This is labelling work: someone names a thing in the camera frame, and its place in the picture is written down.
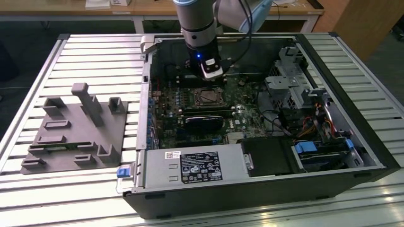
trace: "motherboard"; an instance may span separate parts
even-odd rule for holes
[[[154,92],[161,148],[237,143],[269,135],[255,99],[259,83],[246,75],[217,82],[178,76]]]

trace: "black plastic bracket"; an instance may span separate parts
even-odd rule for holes
[[[70,39],[70,37],[71,37],[71,34],[61,34],[61,35],[58,36],[58,39],[59,39],[59,40],[67,40],[67,39]]]
[[[337,32],[330,32],[329,33],[333,37],[341,37],[339,34]]]

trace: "aluminum extrusion table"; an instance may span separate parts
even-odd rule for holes
[[[404,108],[341,38],[307,34],[323,61],[404,166]],[[22,175],[21,164],[46,112],[46,97],[71,95],[90,84],[101,102],[130,102],[122,163],[135,161],[143,59],[142,35],[62,36],[0,143],[0,226],[377,226],[404,222],[404,169],[357,186],[335,198],[231,210],[166,220],[145,220],[122,198],[117,168]],[[322,87],[317,72],[310,70]]]

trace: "sticker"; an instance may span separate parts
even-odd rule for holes
[[[179,158],[181,154],[182,154],[181,151],[166,152],[166,159]]]
[[[181,155],[181,160],[183,183],[223,180],[218,152]]]
[[[206,63],[207,63],[207,65],[214,65],[215,64],[215,58],[207,60]]]
[[[113,14],[131,14],[131,12],[125,12],[125,11],[114,11]]]

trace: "warning label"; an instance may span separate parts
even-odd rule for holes
[[[222,181],[218,152],[181,155],[183,183]]]

